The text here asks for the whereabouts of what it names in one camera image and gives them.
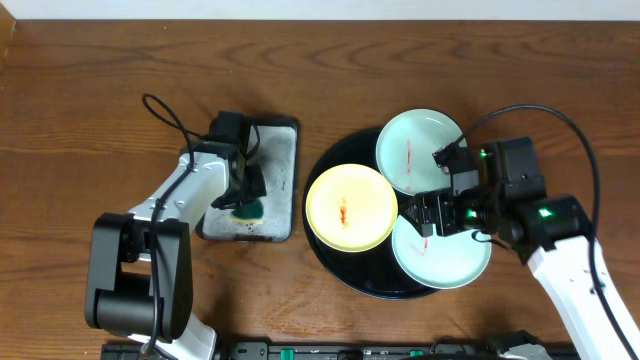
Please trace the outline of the yellow plate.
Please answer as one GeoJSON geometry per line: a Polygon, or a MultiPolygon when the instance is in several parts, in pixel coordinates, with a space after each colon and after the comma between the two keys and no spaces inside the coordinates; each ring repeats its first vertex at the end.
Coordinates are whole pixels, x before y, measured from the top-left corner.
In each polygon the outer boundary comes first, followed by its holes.
{"type": "Polygon", "coordinates": [[[394,188],[378,171],[342,164],[322,172],[305,199],[312,233],[334,250],[371,250],[391,234],[398,217],[394,188]]]}

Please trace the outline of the green yellow sponge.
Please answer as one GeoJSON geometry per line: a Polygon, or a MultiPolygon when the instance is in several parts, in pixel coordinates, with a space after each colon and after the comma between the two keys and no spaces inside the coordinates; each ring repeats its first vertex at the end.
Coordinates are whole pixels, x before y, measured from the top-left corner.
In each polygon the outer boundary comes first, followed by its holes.
{"type": "Polygon", "coordinates": [[[259,199],[240,205],[230,213],[232,221],[240,224],[258,224],[264,218],[264,206],[259,199]]]}

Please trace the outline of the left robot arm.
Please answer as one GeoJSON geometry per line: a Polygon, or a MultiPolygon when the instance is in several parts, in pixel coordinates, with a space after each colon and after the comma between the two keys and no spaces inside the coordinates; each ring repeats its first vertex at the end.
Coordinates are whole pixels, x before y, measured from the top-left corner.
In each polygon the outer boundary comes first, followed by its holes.
{"type": "Polygon", "coordinates": [[[192,312],[191,235],[208,209],[234,209],[265,193],[260,167],[241,150],[188,149],[147,200],[94,223],[86,323],[140,342],[143,358],[213,358],[216,332],[192,312]]]}

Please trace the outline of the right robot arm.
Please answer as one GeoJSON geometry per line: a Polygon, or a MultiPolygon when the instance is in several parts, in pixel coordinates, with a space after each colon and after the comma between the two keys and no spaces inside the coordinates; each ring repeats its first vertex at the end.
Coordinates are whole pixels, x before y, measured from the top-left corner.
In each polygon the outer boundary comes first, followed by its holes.
{"type": "Polygon", "coordinates": [[[639,328],[608,274],[596,226],[573,196],[507,201],[479,188],[418,194],[399,214],[421,235],[497,235],[541,284],[583,359],[636,359],[639,328]]]}

